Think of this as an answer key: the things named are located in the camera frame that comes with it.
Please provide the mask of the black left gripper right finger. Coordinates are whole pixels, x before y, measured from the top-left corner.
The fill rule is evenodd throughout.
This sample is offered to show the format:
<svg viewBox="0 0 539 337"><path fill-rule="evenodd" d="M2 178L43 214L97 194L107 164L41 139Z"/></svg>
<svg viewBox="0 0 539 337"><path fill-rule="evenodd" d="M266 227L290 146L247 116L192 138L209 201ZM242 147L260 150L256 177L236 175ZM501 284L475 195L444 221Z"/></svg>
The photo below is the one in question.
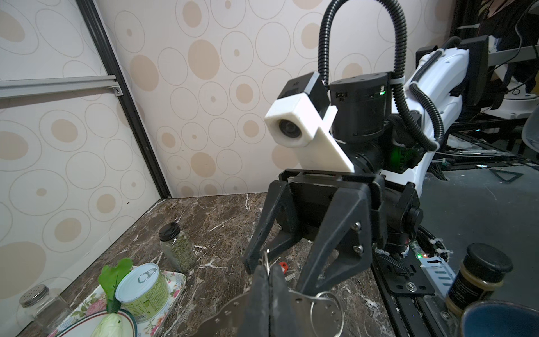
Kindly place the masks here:
<svg viewBox="0 0 539 337"><path fill-rule="evenodd" d="M344 312L337 296L321 292L308 296L290 289L280 265L269 274L271 336L340 336Z"/></svg>

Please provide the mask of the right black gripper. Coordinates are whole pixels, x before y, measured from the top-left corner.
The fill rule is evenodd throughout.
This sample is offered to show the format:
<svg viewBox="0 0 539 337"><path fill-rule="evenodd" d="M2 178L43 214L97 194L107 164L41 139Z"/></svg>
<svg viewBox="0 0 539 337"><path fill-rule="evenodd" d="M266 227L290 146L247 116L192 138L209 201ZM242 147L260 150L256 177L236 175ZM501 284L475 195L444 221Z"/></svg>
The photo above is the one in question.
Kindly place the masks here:
<svg viewBox="0 0 539 337"><path fill-rule="evenodd" d="M297 244L301 233L309 240L316 237L296 285L308 296L368 268L371 233L378 249L407 252L423 219L414 183L393 183L379 174L300 169L283 171L279 180L269 186L243 263L253 274L264 253L273 261Z"/></svg>

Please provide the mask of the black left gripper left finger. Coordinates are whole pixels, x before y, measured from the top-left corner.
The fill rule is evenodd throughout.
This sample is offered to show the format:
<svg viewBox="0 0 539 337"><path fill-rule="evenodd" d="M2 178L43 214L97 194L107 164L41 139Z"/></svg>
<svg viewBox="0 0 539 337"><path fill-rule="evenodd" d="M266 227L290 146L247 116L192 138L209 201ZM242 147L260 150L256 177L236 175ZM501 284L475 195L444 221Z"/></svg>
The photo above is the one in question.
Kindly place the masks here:
<svg viewBox="0 0 539 337"><path fill-rule="evenodd" d="M221 310L203 321L193 336L217 336L235 328L236 336L270 335L270 282L268 269L259 265L248 292L233 298Z"/></svg>

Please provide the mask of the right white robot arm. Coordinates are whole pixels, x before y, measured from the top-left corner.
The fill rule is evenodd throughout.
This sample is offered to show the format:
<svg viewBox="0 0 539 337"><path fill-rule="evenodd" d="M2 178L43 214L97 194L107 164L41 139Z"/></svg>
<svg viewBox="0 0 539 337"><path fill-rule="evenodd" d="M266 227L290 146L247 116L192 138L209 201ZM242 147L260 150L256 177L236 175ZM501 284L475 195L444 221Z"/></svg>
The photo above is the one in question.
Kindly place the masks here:
<svg viewBox="0 0 539 337"><path fill-rule="evenodd" d="M264 120L300 168L270 184L246 271L304 238L313 242L297 284L306 295L364 271L374 254L400 262L418 234L432 158L463 105L481 97L488 43L452 37L411 79L382 72L324 86L311 72L290 80Z"/></svg>

